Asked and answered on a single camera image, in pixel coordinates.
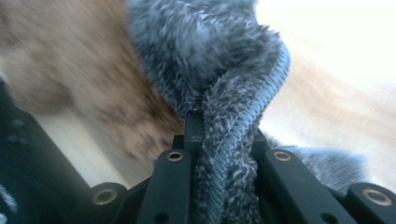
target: black bracket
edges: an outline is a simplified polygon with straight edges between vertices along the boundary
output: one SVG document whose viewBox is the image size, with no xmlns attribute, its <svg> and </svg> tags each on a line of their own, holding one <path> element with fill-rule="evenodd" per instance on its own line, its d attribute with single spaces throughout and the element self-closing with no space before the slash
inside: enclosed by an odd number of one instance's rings
<svg viewBox="0 0 396 224">
<path fill-rule="evenodd" d="M 204 140 L 202 115 L 186 117 L 185 135 L 157 161 L 150 179 L 126 190 L 105 183 L 92 188 L 68 223 L 191 223 L 191 172 Z M 291 152 L 271 150 L 258 131 L 252 157 L 259 164 L 256 194 L 265 223 L 396 223 L 396 195 L 359 183 L 347 196 L 328 189 Z"/>
</svg>

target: blurry brown object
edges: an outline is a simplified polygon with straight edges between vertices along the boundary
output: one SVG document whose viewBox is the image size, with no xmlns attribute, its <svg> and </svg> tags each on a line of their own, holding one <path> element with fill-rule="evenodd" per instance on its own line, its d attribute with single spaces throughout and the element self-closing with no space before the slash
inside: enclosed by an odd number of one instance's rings
<svg viewBox="0 0 396 224">
<path fill-rule="evenodd" d="M 138 159 L 155 158 L 182 132 L 139 70 L 123 0 L 0 0 L 0 22 L 2 72 L 20 109 L 72 104 Z"/>
</svg>

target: brown fluffy animal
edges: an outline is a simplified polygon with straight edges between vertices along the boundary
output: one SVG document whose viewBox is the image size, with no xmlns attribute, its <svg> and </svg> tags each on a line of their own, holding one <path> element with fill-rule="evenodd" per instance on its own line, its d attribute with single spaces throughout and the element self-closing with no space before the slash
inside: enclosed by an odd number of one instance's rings
<svg viewBox="0 0 396 224">
<path fill-rule="evenodd" d="M 74 104 L 138 159 L 170 147 L 182 122 L 139 69 L 123 0 L 0 0 L 0 57 L 15 104 Z"/>
</svg>

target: brown fur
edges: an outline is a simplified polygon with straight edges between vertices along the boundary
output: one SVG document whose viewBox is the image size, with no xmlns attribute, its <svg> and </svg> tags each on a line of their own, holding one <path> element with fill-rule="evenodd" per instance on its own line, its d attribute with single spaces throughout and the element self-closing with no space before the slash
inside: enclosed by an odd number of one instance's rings
<svg viewBox="0 0 396 224">
<path fill-rule="evenodd" d="M 72 103 L 139 159 L 170 147 L 182 123 L 150 86 L 125 31 L 123 0 L 0 0 L 0 55 L 16 106 Z"/>
</svg>

